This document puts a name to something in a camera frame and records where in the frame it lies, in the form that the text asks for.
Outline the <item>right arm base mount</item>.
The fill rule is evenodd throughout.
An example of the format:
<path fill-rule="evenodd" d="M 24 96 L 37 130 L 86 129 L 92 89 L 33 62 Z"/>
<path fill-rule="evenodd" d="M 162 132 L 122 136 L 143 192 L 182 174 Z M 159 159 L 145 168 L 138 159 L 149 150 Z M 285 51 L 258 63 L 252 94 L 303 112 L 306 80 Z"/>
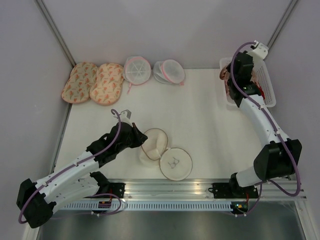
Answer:
<path fill-rule="evenodd" d="M 257 199 L 259 193 L 254 186 L 247 187 L 231 187 L 226 182 L 212 183 L 212 187 L 208 189 L 214 199 Z"/>

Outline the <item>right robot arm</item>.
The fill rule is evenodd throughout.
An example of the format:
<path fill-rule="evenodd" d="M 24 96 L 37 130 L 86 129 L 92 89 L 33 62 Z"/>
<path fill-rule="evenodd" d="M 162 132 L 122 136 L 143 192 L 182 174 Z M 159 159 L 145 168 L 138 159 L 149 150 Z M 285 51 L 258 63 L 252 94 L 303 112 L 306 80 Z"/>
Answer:
<path fill-rule="evenodd" d="M 302 144 L 298 139 L 290 139 L 271 116 L 260 89 L 251 80 L 253 67 L 252 56 L 237 52 L 226 68 L 229 72 L 227 85 L 230 97 L 252 123 L 261 144 L 261 150 L 253 165 L 231 176 L 228 192 L 239 198 L 246 192 L 247 187 L 294 174 L 296 191 L 286 191 L 285 194 L 295 197 L 301 191 L 298 162 Z"/>

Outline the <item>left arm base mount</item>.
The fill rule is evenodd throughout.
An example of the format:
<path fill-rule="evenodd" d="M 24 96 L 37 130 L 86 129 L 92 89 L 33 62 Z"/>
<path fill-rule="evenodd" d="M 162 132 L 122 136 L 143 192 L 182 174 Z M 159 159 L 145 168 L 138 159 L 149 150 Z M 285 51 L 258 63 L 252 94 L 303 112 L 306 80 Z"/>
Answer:
<path fill-rule="evenodd" d="M 92 198 L 92 197 L 93 198 L 112 198 L 112 196 L 102 195 L 102 194 L 114 194 L 120 199 L 122 199 L 124 197 L 124 193 L 125 193 L 125 183 L 110 182 L 108 185 L 100 187 L 98 192 L 94 194 L 98 196 L 93 197 L 93 195 L 90 195 L 90 196 L 87 196 L 86 198 Z"/>

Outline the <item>cream mesh laundry bag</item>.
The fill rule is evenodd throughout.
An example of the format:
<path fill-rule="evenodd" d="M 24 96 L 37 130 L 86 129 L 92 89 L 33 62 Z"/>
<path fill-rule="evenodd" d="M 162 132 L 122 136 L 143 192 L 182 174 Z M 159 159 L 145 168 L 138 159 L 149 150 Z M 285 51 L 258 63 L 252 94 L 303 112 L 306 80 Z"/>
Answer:
<path fill-rule="evenodd" d="M 140 146 L 139 160 L 149 168 L 158 168 L 165 178 L 172 181 L 186 179 L 193 169 L 190 154 L 179 147 L 169 146 L 167 133 L 160 128 L 144 132 L 147 140 Z"/>

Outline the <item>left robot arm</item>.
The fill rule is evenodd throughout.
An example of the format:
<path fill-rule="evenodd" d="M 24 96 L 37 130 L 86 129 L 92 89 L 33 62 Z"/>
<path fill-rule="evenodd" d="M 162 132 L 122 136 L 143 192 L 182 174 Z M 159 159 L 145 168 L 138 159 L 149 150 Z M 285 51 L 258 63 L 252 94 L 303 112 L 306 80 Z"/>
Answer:
<path fill-rule="evenodd" d="M 147 139 L 134 123 L 121 121 L 58 172 L 36 181 L 24 180 L 16 200 L 20 210 L 18 222 L 35 229 L 71 202 L 88 197 L 116 198 L 109 190 L 109 180 L 99 169 L 122 151 L 138 148 Z"/>

